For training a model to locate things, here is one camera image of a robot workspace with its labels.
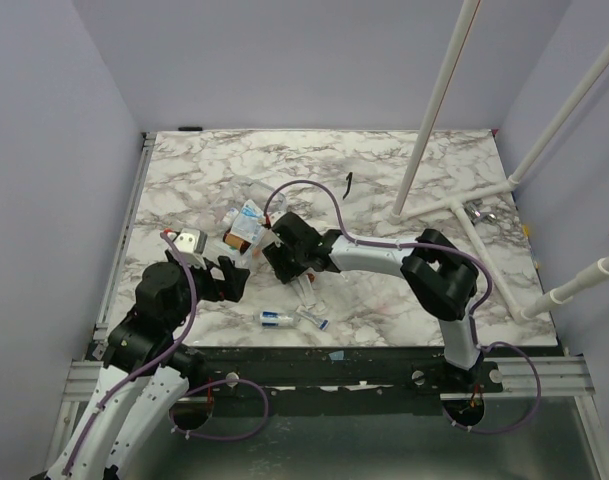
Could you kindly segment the clear plastic medicine box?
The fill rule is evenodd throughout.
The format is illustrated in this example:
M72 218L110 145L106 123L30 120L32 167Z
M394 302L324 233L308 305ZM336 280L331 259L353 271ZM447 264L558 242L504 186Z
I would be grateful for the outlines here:
M257 268L261 250L270 243L264 207L274 190L244 176L223 185L198 217L199 228L207 234L204 254L209 260L227 256L238 268Z

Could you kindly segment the white gauze roll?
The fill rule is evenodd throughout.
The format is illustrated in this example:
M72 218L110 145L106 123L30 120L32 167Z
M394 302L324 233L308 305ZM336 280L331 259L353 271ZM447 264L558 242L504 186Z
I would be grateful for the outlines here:
M275 311L260 311L258 314L259 324L263 328L295 328L299 320L293 313Z

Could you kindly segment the white paper sachets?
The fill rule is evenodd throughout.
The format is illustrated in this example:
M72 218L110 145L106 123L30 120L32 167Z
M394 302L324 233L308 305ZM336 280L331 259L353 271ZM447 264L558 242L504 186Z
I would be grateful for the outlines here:
M291 286L306 309L313 313L322 313L326 310L326 304L317 297L307 275L301 275L293 280Z

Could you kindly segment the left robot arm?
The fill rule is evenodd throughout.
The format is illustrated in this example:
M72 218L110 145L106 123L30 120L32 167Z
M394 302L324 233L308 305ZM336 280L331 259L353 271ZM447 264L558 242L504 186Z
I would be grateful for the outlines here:
M183 395L209 376L203 354L174 337L199 301L239 301L249 270L221 256L205 267L173 257L148 266L135 303L111 331L91 399L43 479L122 479L139 449Z

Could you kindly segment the white plastic bottle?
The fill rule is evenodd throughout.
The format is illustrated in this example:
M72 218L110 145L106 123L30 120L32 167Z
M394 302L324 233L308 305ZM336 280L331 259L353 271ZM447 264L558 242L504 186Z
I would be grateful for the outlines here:
M236 208L231 208L229 209L223 216L222 220L221 220L221 224L223 226L225 226L226 228L230 228L236 217L239 215L239 211Z

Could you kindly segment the blue white gauze dressing pack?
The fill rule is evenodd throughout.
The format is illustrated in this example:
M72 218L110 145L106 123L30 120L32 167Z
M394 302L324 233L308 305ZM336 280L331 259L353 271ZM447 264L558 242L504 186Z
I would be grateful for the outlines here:
M263 210L251 199L245 201L230 231L249 242L257 243L265 232Z

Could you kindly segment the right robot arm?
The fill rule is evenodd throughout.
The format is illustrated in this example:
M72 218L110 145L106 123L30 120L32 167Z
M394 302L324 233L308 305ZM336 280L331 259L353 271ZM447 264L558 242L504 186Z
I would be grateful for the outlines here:
M323 234L288 212L265 226L277 240L263 248L276 277L288 283L308 270L389 275L405 280L420 305L435 317L444 341L444 379L464 392L480 380L481 352L468 318L479 270L444 235L425 230L420 244L388 248L382 240L352 241L338 229Z

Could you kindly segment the amber bottle orange cap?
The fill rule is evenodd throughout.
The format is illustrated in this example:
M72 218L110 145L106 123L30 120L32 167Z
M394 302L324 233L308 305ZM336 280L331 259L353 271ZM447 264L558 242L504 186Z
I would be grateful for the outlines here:
M234 235L230 230L228 230L223 236L223 242L234 250L238 251L240 254L245 254L248 250L252 249L252 243Z

